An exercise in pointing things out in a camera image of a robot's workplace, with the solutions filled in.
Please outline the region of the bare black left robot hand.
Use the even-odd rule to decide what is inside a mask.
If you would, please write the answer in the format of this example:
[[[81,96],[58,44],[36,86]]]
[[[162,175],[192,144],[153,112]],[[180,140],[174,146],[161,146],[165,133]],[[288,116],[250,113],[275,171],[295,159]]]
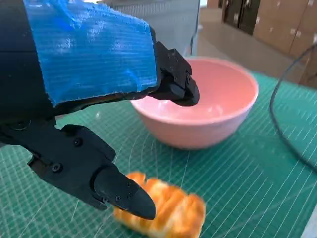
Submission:
[[[146,96],[199,101],[189,63],[145,21],[82,0],[0,3],[0,141],[32,154],[50,185],[99,210],[152,220],[154,202],[113,163],[115,150],[84,126],[55,118]]]

